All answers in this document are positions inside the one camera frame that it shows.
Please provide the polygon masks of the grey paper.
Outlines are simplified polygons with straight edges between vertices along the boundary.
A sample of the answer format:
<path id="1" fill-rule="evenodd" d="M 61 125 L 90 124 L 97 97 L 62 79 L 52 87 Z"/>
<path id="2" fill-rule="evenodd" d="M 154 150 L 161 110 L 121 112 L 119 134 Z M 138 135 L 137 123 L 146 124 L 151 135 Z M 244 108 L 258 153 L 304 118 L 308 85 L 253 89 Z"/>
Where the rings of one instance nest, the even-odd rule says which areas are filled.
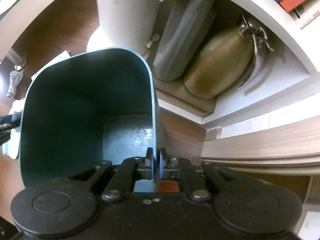
<path id="1" fill-rule="evenodd" d="M 16 95 L 17 87 L 21 82 L 21 80 L 23 79 L 23 74 L 24 74 L 24 71 L 19 72 L 14 70 L 10 72 L 10 76 L 9 76 L 10 84 L 7 92 L 7 97 L 13 98 Z"/>

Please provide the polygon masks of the white cylindrical appliance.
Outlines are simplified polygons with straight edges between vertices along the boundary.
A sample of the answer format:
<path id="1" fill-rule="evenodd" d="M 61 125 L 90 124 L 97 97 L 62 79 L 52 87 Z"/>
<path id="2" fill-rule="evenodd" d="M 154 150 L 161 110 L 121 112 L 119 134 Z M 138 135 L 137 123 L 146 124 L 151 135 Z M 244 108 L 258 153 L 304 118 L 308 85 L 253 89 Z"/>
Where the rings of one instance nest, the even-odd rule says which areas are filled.
<path id="1" fill-rule="evenodd" d="M 163 0 L 97 0 L 99 27 L 86 51 L 123 47 L 148 53 L 160 3 Z"/>

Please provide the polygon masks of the metal bed leg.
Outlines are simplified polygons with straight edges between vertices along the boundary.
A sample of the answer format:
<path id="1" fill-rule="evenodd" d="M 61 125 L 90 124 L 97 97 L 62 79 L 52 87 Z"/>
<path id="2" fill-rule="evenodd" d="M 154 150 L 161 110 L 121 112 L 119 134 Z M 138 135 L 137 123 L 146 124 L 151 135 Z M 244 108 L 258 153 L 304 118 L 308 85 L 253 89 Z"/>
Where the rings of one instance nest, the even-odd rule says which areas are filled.
<path id="1" fill-rule="evenodd" d="M 14 64 L 15 70 L 20 71 L 27 62 L 26 56 L 20 56 L 14 49 L 10 48 L 7 58 Z"/>

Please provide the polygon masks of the grey motor oil jug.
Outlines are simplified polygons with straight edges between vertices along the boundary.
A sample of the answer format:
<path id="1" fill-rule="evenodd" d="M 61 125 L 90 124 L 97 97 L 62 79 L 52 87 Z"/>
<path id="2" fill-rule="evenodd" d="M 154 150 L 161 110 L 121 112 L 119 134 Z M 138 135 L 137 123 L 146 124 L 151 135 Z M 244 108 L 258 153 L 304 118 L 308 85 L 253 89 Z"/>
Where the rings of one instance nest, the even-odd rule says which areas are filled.
<path id="1" fill-rule="evenodd" d="M 214 0 L 176 0 L 153 61 L 158 79 L 180 77 L 215 20 Z"/>

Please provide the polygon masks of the gold thermos kettle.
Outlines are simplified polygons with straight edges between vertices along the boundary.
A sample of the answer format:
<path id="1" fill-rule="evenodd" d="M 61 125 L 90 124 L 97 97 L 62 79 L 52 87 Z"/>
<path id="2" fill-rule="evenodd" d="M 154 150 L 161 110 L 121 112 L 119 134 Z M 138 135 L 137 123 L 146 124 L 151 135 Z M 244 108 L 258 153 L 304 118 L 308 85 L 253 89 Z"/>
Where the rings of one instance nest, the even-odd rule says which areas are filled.
<path id="1" fill-rule="evenodd" d="M 183 82 L 193 95 L 210 99 L 229 87 L 250 84 L 263 67 L 267 27 L 252 15 L 242 14 L 237 24 L 218 32 L 199 52 Z"/>

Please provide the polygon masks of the beige tray under jug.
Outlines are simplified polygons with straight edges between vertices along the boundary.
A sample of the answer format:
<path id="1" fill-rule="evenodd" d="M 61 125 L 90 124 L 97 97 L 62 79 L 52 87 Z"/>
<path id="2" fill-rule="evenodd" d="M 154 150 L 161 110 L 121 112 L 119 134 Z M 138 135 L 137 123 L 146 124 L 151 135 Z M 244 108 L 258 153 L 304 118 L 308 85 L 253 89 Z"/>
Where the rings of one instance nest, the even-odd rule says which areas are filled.
<path id="1" fill-rule="evenodd" d="M 201 99 L 193 95 L 183 83 L 183 79 L 164 82 L 153 78 L 157 98 L 173 106 L 200 117 L 207 116 L 215 111 L 216 99 Z"/>

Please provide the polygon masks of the dark green trash bin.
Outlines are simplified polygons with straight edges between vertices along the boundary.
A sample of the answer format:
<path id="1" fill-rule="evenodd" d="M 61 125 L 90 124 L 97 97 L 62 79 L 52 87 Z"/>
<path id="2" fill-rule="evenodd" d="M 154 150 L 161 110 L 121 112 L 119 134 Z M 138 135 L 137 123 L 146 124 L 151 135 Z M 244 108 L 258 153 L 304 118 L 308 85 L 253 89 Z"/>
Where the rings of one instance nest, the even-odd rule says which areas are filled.
<path id="1" fill-rule="evenodd" d="M 31 83 L 21 119 L 25 187 L 102 161 L 153 157 L 164 148 L 152 73 L 138 53 L 108 48 L 47 67 Z"/>

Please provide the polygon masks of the white snack package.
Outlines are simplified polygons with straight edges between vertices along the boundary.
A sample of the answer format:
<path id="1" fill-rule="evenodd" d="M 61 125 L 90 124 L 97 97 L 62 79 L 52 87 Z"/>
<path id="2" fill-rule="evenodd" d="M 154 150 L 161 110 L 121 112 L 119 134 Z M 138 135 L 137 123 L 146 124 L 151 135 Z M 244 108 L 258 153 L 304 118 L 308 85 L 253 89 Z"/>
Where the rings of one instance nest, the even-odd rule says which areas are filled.
<path id="1" fill-rule="evenodd" d="M 37 76 L 44 71 L 46 68 L 59 63 L 61 61 L 64 61 L 66 59 L 69 59 L 71 57 L 71 52 L 69 50 L 64 50 L 62 53 L 60 53 L 59 55 L 57 55 L 55 58 L 53 58 L 52 60 L 50 60 L 47 64 L 45 64 L 40 70 L 38 70 L 32 77 L 31 80 L 34 81 Z"/>

